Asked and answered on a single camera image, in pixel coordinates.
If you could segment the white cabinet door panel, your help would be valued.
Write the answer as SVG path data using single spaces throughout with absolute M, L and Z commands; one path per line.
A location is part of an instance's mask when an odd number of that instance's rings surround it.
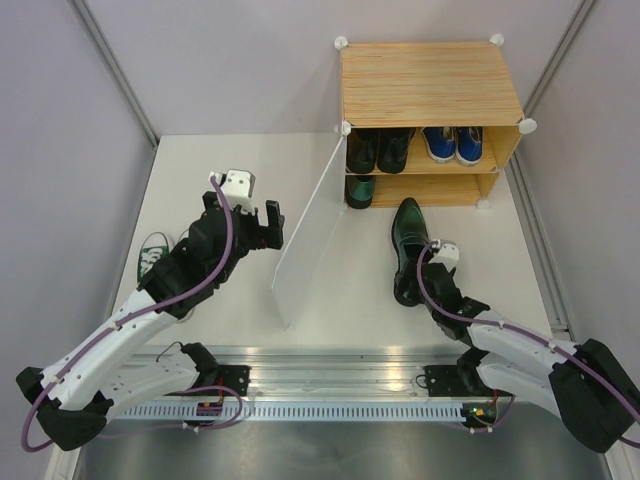
M 306 307 L 311 283 L 346 210 L 346 146 L 346 138 L 340 136 L 276 266 L 271 289 L 285 328 Z

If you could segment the green leather shoe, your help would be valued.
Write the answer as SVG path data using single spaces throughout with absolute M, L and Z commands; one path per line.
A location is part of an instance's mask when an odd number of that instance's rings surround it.
M 347 176 L 345 181 L 345 200 L 348 206 L 354 209 L 366 209 L 370 207 L 374 197 L 375 184 L 375 176 Z
M 399 303 L 399 268 L 409 259 L 417 261 L 430 241 L 422 210 L 414 198 L 400 203 L 392 222 L 391 241 L 397 258 L 393 295 Z

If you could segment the green canvas sneaker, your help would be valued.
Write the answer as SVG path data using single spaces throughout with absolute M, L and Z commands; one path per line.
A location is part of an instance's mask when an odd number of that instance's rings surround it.
M 165 233 L 156 231 L 149 234 L 139 249 L 137 262 L 137 282 L 151 270 L 151 268 L 163 257 L 168 255 L 173 247 L 173 242 Z
M 178 241 L 176 243 L 176 246 L 174 247 L 174 249 L 177 249 L 177 247 L 188 238 L 189 236 L 189 229 L 185 229 L 179 236 Z M 184 305 L 181 305 L 180 303 L 175 303 L 172 307 L 171 307 L 171 312 L 173 314 L 176 314 L 176 318 L 177 318 L 177 323 L 178 324 L 182 324 L 187 322 L 195 313 L 196 308 L 191 308 L 189 310 L 186 310 L 186 307 Z

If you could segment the black leather shoe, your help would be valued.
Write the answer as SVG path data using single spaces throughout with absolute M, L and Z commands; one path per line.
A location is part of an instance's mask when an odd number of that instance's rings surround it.
M 346 168 L 358 175 L 371 173 L 376 164 L 378 142 L 377 129 L 352 130 L 347 138 Z
M 406 166 L 414 128 L 385 128 L 380 131 L 377 167 L 386 174 L 399 174 Z

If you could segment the blue canvas sneaker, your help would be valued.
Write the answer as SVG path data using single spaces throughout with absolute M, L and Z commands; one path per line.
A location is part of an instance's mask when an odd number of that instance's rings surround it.
M 456 150 L 456 139 L 451 127 L 424 127 L 422 137 L 429 157 L 443 164 L 452 160 Z
M 483 155 L 483 128 L 457 127 L 456 138 L 457 161 L 465 166 L 476 165 Z

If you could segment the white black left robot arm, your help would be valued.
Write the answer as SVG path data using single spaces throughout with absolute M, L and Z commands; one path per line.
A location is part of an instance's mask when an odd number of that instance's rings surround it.
M 285 218 L 266 202 L 268 223 L 214 192 L 180 241 L 140 279 L 127 301 L 81 345 L 46 367 L 16 377 L 50 443 L 75 450 L 96 438 L 120 414 L 164 395 L 239 397 L 227 386 L 215 357 L 199 342 L 186 343 L 163 361 L 121 374 L 121 364 L 148 340 L 183 321 L 228 281 L 252 250 L 279 250 Z

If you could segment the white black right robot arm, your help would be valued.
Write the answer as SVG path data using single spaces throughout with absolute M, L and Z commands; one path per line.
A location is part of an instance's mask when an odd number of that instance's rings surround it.
M 638 448 L 631 432 L 639 425 L 639 388 L 608 346 L 554 339 L 512 322 L 463 295 L 454 272 L 431 256 L 403 258 L 393 294 L 403 306 L 425 306 L 446 337 L 466 346 L 456 371 L 463 392 L 492 390 L 532 403 L 597 453 L 616 443 Z

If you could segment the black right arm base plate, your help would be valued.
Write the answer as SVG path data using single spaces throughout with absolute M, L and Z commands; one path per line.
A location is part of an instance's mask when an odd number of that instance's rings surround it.
M 425 383 L 431 397 L 466 397 L 469 391 L 455 365 L 426 365 Z

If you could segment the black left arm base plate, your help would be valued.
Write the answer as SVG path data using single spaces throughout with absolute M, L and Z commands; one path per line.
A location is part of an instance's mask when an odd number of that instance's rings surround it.
M 250 384 L 250 373 L 248 365 L 220 365 L 215 384 L 228 387 L 244 397 Z

